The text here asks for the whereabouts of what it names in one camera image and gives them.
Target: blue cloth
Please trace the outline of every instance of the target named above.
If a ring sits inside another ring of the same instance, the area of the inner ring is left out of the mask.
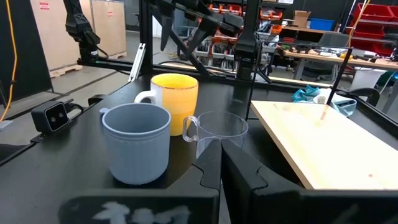
[[[304,90],[297,90],[292,99],[294,103],[316,103],[316,97],[324,96],[327,99],[330,93],[331,89],[329,88],[312,88],[307,85]],[[334,94],[330,106],[342,115],[349,117],[355,111],[356,100]]]

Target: floor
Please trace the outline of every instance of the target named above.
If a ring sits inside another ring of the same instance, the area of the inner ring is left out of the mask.
[[[127,57],[124,60],[133,61],[136,55],[136,50],[139,45],[139,34],[135,32],[127,32]],[[154,63],[163,62],[175,58],[176,46],[172,41],[169,41],[165,52],[160,51],[160,39],[154,38]],[[293,73],[287,72],[284,68],[274,69],[272,76],[292,78]],[[15,102],[9,112],[9,116],[16,114],[18,111],[26,109],[32,105],[38,105],[47,100],[57,98],[60,101],[74,99],[75,103],[82,106],[88,106],[87,99],[97,94],[108,94],[118,89],[127,82],[127,76],[113,70],[103,68],[84,67],[77,72],[68,72],[58,78],[52,79],[52,84],[55,93],[45,92],[38,95],[23,99],[20,102]],[[340,87],[349,88],[350,82],[342,80]],[[380,99],[378,108],[381,108],[389,94],[390,90],[386,90]],[[398,108],[395,105],[392,116],[398,121]],[[73,111],[70,116],[77,114],[78,111]],[[0,144],[21,145],[28,144],[29,141],[36,137],[39,133],[35,130],[30,113],[14,119],[14,122],[7,127],[5,131],[0,134]],[[230,223],[228,216],[228,209],[226,209],[226,202],[224,193],[221,194],[221,212],[220,223]]]

